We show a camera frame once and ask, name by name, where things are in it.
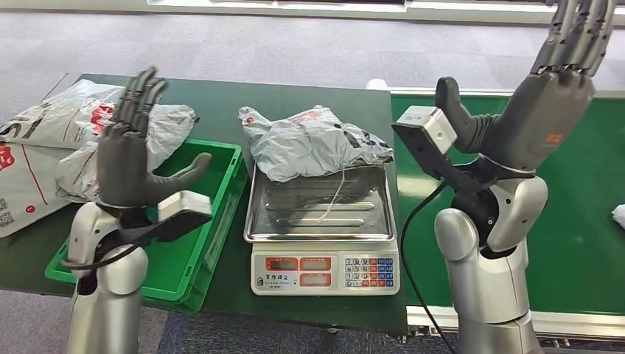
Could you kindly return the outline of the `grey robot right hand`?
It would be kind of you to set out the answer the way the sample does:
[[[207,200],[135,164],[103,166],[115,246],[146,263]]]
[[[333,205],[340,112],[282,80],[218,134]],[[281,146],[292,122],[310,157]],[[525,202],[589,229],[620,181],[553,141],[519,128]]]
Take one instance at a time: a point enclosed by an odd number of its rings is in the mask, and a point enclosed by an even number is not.
[[[455,148],[510,170],[536,170],[595,96],[593,76],[606,55],[616,7],[616,1],[559,1],[531,70],[501,114],[471,115],[457,81],[439,78],[435,105],[456,133]]]

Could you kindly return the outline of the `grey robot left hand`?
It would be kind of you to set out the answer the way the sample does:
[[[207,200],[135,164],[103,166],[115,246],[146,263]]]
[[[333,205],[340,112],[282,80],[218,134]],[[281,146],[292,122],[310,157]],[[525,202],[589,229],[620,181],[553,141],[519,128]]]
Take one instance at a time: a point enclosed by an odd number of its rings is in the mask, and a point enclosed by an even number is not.
[[[210,153],[194,158],[186,168],[169,177],[147,168],[149,114],[167,83],[156,78],[149,66],[132,77],[116,105],[111,122],[97,146],[99,202],[118,209],[156,205],[186,190],[201,178],[212,162]]]

